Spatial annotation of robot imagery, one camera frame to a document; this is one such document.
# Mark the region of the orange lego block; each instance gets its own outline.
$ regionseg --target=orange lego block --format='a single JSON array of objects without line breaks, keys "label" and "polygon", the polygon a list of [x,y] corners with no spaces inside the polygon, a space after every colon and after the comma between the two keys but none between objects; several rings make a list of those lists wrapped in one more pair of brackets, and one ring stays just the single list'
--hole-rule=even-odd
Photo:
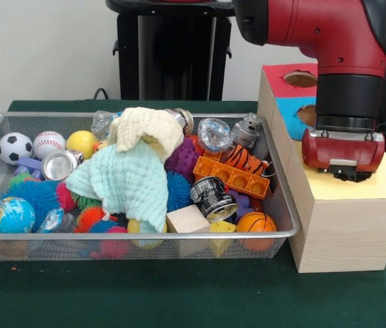
[{"label": "orange lego block", "polygon": [[206,176],[217,176],[229,188],[259,200],[263,200],[269,191],[269,179],[235,169],[229,165],[202,156],[199,156],[193,173],[196,181]]},{"label": "orange lego block", "polygon": [[211,153],[211,152],[205,150],[205,153],[203,154],[203,157],[206,157],[207,159],[212,159],[212,160],[214,160],[214,161],[219,162],[220,159],[221,159],[221,155],[222,155],[221,152],[218,152],[218,153],[216,153],[216,154],[213,154],[213,153]]}]

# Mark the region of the green tablecloth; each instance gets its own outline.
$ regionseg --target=green tablecloth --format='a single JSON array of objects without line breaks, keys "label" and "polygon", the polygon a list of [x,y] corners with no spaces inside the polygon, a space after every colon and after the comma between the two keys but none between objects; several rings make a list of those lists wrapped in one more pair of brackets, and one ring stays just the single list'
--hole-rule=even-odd
[{"label": "green tablecloth", "polygon": [[[14,102],[11,111],[206,113],[255,102]],[[0,327],[386,327],[386,270],[298,274],[272,260],[0,262]]]}]

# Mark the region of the wire mesh basket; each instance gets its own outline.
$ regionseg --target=wire mesh basket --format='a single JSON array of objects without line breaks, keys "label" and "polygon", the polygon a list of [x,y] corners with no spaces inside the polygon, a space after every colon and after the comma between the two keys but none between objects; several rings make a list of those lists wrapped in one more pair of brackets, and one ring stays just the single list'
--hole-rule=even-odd
[{"label": "wire mesh basket", "polygon": [[[43,131],[57,131],[65,138],[78,130],[89,130],[93,113],[3,113],[0,139],[20,132],[32,140]],[[194,115],[195,131],[202,118],[220,118],[231,127],[243,114]],[[273,218],[277,232],[200,234],[75,234],[72,228],[53,234],[0,234],[0,260],[147,260],[207,258],[272,258],[284,241],[295,235],[299,216],[267,123],[253,149],[259,159],[271,162],[271,194],[262,202]],[[6,192],[15,167],[0,159],[0,195]]]}]

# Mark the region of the red panel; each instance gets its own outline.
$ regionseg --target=red panel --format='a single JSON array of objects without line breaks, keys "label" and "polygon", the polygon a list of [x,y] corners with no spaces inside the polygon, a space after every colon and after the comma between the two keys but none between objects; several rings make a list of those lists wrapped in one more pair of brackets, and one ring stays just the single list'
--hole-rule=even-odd
[{"label": "red panel", "polygon": [[268,43],[297,46],[304,54],[315,55],[318,74],[384,76],[386,55],[361,0],[268,0],[268,5]]},{"label": "red panel", "polygon": [[313,168],[327,169],[330,159],[357,161],[358,172],[375,172],[384,156],[385,142],[349,141],[311,137],[302,139],[303,162]]},{"label": "red panel", "polygon": [[294,71],[310,72],[317,77],[317,64],[288,64],[263,66],[262,69],[276,98],[315,97],[317,87],[294,87],[284,77]]}]

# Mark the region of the yellow ball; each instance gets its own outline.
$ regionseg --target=yellow ball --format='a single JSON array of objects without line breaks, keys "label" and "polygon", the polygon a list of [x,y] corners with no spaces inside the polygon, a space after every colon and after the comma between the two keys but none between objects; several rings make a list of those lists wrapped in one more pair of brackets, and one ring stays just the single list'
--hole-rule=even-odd
[{"label": "yellow ball", "polygon": [[78,150],[83,153],[83,159],[90,159],[94,153],[94,144],[98,142],[96,136],[89,131],[77,131],[67,140],[67,150]]},{"label": "yellow ball", "polygon": [[[129,234],[139,234],[140,229],[139,226],[141,225],[140,221],[137,221],[135,219],[130,219],[129,223],[127,225],[127,232]],[[164,228],[163,231],[161,232],[163,234],[167,233],[167,222],[164,222]],[[156,240],[144,240],[141,239],[139,241],[132,241],[132,244],[135,246],[141,248],[141,249],[154,249],[157,248],[160,244],[163,243],[164,240],[162,239],[156,239]]]}]

